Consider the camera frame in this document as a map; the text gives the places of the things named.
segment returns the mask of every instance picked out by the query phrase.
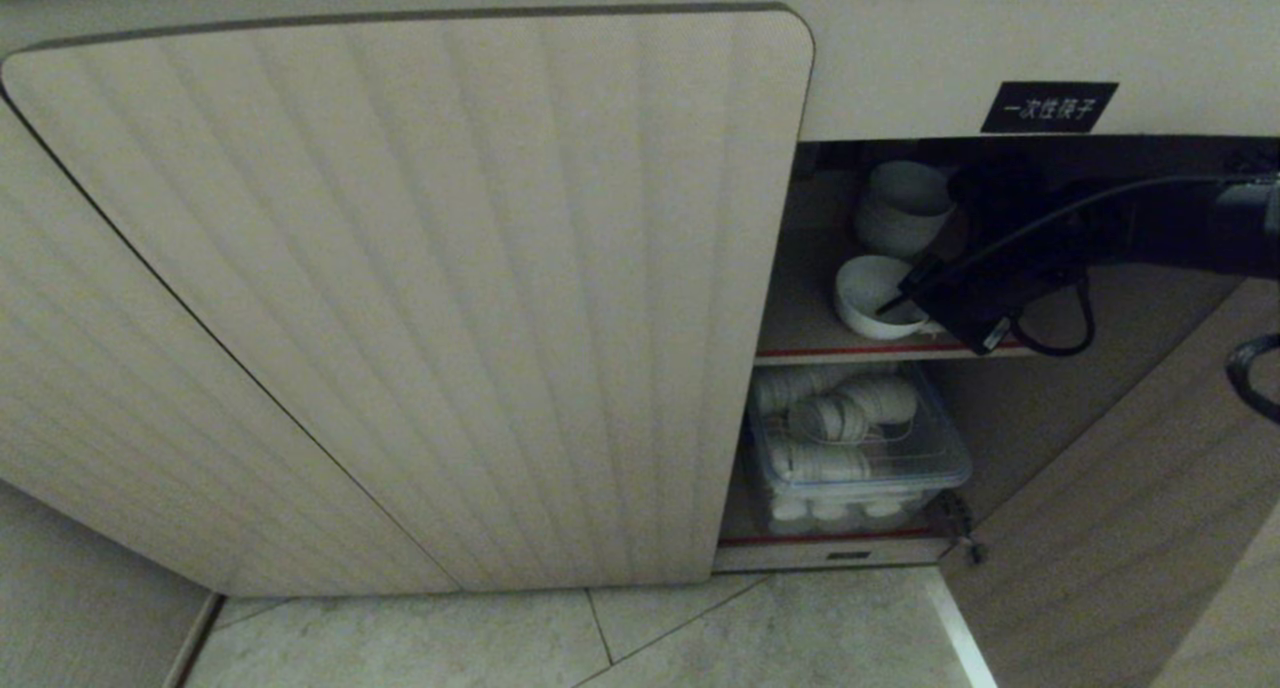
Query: beige cabinet door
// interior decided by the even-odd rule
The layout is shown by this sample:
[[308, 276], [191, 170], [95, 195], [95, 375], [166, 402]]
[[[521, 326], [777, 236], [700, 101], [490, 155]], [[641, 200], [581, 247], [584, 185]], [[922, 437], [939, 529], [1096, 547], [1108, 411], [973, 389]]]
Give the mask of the beige cabinet door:
[[223, 593], [454, 588], [8, 110], [0, 145], [0, 478]]
[[[1222, 366], [1277, 324], [1275, 283], [1243, 283], [984, 520], [986, 564], [947, 552], [947, 583], [997, 683], [1275, 683], [1280, 425], [1235, 396]], [[1276, 396], [1270, 357], [1253, 381]]]
[[18, 109], [468, 590], [709, 574], [813, 59], [785, 10], [228, 29]]

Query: ribbed cabinet door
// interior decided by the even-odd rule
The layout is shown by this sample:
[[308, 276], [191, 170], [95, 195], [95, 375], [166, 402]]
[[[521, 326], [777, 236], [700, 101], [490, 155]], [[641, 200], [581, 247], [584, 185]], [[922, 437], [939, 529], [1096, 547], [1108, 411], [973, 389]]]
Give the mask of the ribbed cabinet door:
[[268, 27], [5, 86], [465, 588], [710, 569], [813, 45], [781, 10]]
[[0, 145], [0, 480], [223, 593], [456, 588], [8, 110]]

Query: cabinet shelf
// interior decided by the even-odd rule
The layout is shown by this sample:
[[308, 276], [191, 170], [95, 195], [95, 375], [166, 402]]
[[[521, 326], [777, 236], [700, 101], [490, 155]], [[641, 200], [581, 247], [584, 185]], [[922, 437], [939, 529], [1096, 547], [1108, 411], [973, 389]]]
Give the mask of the cabinet shelf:
[[[760, 324], [755, 364], [869, 363], [978, 357], [942, 332], [874, 341], [850, 331], [832, 306], [836, 270], [860, 254], [835, 229], [796, 229], [778, 238], [773, 275]], [[989, 356], [1033, 356], [1018, 341], [1002, 341]]]

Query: floor tile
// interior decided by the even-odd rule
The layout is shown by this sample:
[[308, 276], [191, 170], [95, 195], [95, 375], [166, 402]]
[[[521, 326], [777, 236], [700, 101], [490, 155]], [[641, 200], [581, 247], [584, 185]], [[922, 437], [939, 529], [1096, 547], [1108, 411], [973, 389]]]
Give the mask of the floor tile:
[[594, 588], [591, 601], [609, 655], [621, 660], [763, 579], [717, 575], [696, 586]]
[[223, 610], [218, 611], [214, 630], [228, 628], [233, 623], [269, 611], [284, 601], [288, 598], [227, 598]]
[[211, 633], [187, 688], [563, 688], [605, 666], [585, 591], [294, 600]]
[[585, 685], [968, 687], [928, 596], [936, 572], [774, 575]]

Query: open cabinet door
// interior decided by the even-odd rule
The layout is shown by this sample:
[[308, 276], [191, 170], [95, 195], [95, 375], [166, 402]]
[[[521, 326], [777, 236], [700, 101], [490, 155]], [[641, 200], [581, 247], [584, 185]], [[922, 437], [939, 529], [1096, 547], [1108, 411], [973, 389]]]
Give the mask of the open cabinet door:
[[813, 60], [781, 9], [233, 27], [5, 91], [463, 588], [710, 573]]
[[[1274, 555], [1257, 555], [1280, 552], [1266, 547], [1280, 538], [1280, 520], [1268, 520], [1280, 501], [1280, 427], [1234, 395], [1222, 366], [1238, 343], [1276, 332], [1277, 320], [1275, 284], [1243, 283], [983, 520], [983, 565], [947, 552], [943, 574], [998, 684], [1180, 685], [1185, 676], [1162, 675], [1178, 669], [1179, 651], [1206, 653], [1190, 661], [1197, 670], [1212, 660], [1224, 671], [1199, 684], [1242, 684], [1225, 679], [1239, 675], [1230, 655], [1275, 642], [1280, 570]], [[1276, 368], [1253, 370], [1271, 395]], [[1253, 586], [1254, 609], [1226, 623], [1235, 630], [1225, 645], [1189, 639], [1216, 620], [1207, 610], [1228, 584], [1236, 604]]]

